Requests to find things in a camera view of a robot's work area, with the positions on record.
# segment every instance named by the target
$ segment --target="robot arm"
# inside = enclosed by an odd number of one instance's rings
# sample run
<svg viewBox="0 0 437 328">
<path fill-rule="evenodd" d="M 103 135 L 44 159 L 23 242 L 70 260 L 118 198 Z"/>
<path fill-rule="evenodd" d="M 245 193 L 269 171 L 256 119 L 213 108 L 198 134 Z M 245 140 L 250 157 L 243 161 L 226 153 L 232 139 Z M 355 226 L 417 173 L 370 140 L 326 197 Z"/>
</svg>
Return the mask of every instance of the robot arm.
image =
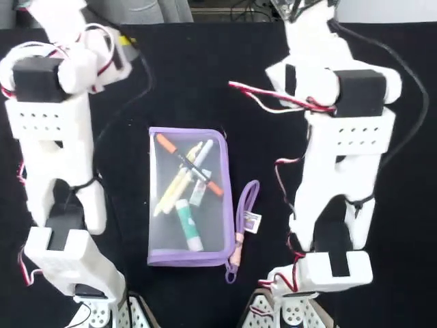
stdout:
<svg viewBox="0 0 437 328">
<path fill-rule="evenodd" d="M 290 216 L 290 230 L 302 249 L 311 251 L 295 264 L 299 292 L 334 292 L 368 284 L 373 275 L 369 256 L 361 249 L 375 207 L 380 159 L 389 148 L 395 122 L 395 114 L 385 105 L 400 97 L 401 77 L 390 68 L 353 58 L 347 42 L 328 26 L 335 15 L 330 1 L 272 2 L 285 21 L 290 48 L 285 59 L 266 70 L 274 88 L 337 108 L 335 115 L 305 115 L 311 139 L 294 203 L 296 216 Z M 345 198 L 346 217 L 335 226 L 317 229 L 319 216 L 339 195 Z M 273 281 L 278 272 L 291 277 L 292 269 L 276 268 L 268 278 Z M 277 286 L 278 295 L 290 293 L 286 284 Z"/>
<path fill-rule="evenodd" d="M 132 68 L 119 32 L 87 23 L 85 7 L 84 0 L 30 1 L 27 10 L 51 43 L 14 47 L 0 63 L 0 83 L 26 165 L 27 207 L 38 225 L 29 232 L 25 254 L 60 292 L 86 302 L 93 313 L 106 313 L 99 319 L 103 327 L 109 313 L 118 322 L 118 310 L 126 307 L 126 283 L 91 237 L 104 232 L 107 214 L 91 168 L 88 94 L 127 78 Z M 55 203 L 56 179 L 76 187 L 81 206 Z"/>
</svg>

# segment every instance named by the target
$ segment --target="transparent pencil case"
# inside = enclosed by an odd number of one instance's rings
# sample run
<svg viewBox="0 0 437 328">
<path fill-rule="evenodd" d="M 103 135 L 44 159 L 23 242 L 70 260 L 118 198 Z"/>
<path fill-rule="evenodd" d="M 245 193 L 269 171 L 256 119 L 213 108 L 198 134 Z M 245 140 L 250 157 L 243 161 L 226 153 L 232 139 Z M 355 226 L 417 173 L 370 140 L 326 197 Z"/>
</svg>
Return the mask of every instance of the transparent pencil case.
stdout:
<svg viewBox="0 0 437 328">
<path fill-rule="evenodd" d="M 225 264 L 235 249 L 227 144 L 214 130 L 150 128 L 147 263 Z"/>
</svg>

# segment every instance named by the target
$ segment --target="glue stick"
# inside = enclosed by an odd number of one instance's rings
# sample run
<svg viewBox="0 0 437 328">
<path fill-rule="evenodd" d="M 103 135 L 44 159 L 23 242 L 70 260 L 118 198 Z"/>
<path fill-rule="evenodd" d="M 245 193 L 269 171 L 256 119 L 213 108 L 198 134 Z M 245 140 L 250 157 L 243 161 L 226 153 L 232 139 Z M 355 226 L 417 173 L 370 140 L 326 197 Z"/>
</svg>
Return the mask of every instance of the glue stick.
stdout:
<svg viewBox="0 0 437 328">
<path fill-rule="evenodd" d="M 190 251 L 203 251 L 202 240 L 196 229 L 196 224 L 191 216 L 190 205 L 187 200 L 178 200 L 176 202 L 180 223 L 185 233 L 186 243 Z"/>
</svg>

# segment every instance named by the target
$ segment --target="black table surface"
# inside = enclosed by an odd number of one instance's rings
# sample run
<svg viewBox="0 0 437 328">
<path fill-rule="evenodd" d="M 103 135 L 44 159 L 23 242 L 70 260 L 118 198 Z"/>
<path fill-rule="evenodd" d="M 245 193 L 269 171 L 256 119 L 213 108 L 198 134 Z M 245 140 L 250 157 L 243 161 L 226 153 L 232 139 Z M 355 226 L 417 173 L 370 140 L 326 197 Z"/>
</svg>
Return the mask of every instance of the black table surface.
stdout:
<svg viewBox="0 0 437 328">
<path fill-rule="evenodd" d="M 436 265 L 435 146 L 437 113 L 437 24 L 356 25 L 355 30 L 391 45 L 417 71 L 432 97 L 423 128 L 381 174 L 377 206 L 367 251 L 374 281 L 339 296 L 341 327 L 415 327 L 430 318 Z M 156 85 L 113 127 L 98 151 L 98 162 L 115 200 L 124 246 L 114 224 L 95 240 L 109 259 L 128 266 L 128 285 L 143 295 L 163 328 L 235 327 L 256 287 L 269 270 L 291 262 L 285 246 L 289 210 L 274 179 L 273 162 L 295 157 L 305 148 L 305 121 L 298 113 L 270 115 L 252 100 L 227 87 L 228 80 L 269 88 L 264 69 L 287 54 L 282 24 L 190 24 L 130 27 L 153 68 Z M 15 44 L 43 40 L 42 31 L 0 32 L 0 57 Z M 384 51 L 347 38 L 357 59 L 399 70 L 402 97 L 391 106 L 397 114 L 396 143 L 411 127 L 421 108 L 413 80 Z M 145 85 L 135 64 L 128 80 L 91 96 L 94 132 Z M 261 182 L 255 212 L 263 215 L 257 235 L 247 236 L 237 282 L 225 283 L 224 267 L 175 269 L 147 266 L 148 126 L 215 128 L 229 145 L 234 207 L 244 185 Z M 0 109 L 0 326 L 64 327 L 77 305 L 44 279 L 25 288 L 16 263 L 31 218 L 16 170 L 18 142 Z M 294 194 L 301 165 L 284 167 L 283 177 Z M 333 296 L 319 298 L 328 311 Z"/>
</svg>

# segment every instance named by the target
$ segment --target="metal base plate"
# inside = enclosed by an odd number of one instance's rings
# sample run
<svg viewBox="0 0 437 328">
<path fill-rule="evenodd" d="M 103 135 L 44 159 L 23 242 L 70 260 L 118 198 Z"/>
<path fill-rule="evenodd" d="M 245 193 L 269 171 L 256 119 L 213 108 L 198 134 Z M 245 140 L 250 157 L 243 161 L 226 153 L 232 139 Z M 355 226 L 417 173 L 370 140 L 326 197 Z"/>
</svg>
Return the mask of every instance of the metal base plate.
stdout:
<svg viewBox="0 0 437 328">
<path fill-rule="evenodd" d="M 280 300 L 281 307 L 274 311 L 270 291 L 253 293 L 240 321 L 241 328 L 331 328 L 332 318 L 308 297 L 287 297 Z"/>
<path fill-rule="evenodd" d="M 152 314 L 146 312 L 148 308 L 146 308 L 147 306 L 143 299 L 138 299 L 137 297 L 132 296 L 129 299 L 130 308 L 132 310 L 132 328 L 155 328 L 158 326 Z M 104 310 L 98 310 L 91 302 L 87 302 L 86 305 L 91 308 L 91 315 L 89 318 L 84 323 L 81 323 L 89 315 L 88 307 L 82 305 L 67 327 L 130 328 L 127 302 L 124 302 L 123 306 L 119 309 L 115 326 L 113 325 L 112 318 L 108 317 L 110 314 L 106 313 Z"/>
</svg>

